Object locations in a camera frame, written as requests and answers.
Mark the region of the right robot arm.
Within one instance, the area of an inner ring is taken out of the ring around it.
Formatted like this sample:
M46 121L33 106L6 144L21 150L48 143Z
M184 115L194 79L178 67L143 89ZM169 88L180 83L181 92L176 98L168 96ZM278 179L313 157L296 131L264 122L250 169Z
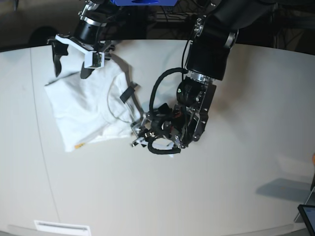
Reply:
M122 8L110 0L87 0L82 11L78 13L79 22L73 34L56 34L48 39L52 46L55 76L62 71L61 57L68 55L71 46L83 53L81 79L105 65L111 59L110 52L115 50L111 40L101 41L100 36L106 25L118 15Z

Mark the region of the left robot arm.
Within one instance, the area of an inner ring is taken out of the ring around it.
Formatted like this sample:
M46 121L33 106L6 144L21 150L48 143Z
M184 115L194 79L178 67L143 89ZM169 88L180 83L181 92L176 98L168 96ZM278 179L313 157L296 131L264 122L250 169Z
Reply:
M208 121L216 85L224 77L227 59L239 30L266 13L273 0L222 0L211 12L196 19L186 42L182 64L163 72L155 82L149 110L131 128L133 146L143 145L154 154L177 154L200 140ZM173 108L154 107L158 87L169 75L180 73Z

